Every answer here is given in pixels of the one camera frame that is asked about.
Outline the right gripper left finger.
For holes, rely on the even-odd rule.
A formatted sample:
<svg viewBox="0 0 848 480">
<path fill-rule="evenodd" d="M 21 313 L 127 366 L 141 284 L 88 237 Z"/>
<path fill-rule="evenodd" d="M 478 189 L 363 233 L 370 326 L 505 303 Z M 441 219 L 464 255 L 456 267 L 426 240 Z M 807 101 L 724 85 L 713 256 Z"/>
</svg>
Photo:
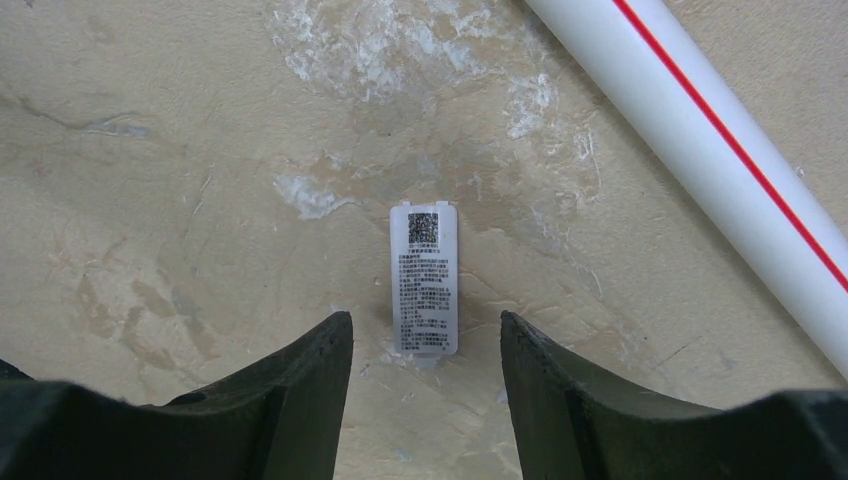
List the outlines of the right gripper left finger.
<svg viewBox="0 0 848 480">
<path fill-rule="evenodd" d="M 1 367 L 5 479 L 330 479 L 352 366 L 336 312 L 278 350 L 161 406 Z"/>
</svg>

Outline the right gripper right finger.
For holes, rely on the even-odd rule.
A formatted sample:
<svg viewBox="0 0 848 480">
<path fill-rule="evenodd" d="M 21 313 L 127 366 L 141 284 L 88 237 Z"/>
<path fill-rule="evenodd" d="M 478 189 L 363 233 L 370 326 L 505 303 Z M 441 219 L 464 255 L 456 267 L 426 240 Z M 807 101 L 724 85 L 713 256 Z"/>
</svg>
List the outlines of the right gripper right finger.
<svg viewBox="0 0 848 480">
<path fill-rule="evenodd" d="M 728 410 L 642 387 L 515 313 L 500 351 L 527 479 L 843 479 L 847 394 L 783 390 Z"/>
</svg>

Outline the white battery compartment cover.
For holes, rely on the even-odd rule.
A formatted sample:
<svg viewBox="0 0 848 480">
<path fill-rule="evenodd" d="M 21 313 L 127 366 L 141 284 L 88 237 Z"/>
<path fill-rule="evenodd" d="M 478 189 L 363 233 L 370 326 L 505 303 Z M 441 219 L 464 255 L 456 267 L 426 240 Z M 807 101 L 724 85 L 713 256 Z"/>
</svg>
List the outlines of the white battery compartment cover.
<svg viewBox="0 0 848 480">
<path fill-rule="evenodd" d="M 393 344 L 433 368 L 459 344 L 458 215 L 447 201 L 390 209 Z"/>
</svg>

